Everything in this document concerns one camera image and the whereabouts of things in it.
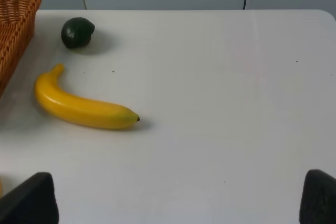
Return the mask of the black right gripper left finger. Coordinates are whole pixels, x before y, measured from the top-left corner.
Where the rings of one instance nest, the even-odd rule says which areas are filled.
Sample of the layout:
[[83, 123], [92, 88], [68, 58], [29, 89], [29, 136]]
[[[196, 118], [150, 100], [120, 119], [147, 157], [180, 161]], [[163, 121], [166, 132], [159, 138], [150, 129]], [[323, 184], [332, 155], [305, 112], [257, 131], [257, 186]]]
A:
[[51, 173], [38, 172], [1, 197], [1, 223], [58, 223]]

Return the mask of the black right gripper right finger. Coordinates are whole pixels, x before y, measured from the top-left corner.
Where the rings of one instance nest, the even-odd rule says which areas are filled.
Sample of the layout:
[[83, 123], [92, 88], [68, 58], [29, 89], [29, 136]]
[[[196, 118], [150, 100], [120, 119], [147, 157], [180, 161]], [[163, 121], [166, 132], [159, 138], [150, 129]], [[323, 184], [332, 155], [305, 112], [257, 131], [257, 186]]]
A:
[[305, 176], [299, 223], [335, 224], [335, 178], [319, 169]]

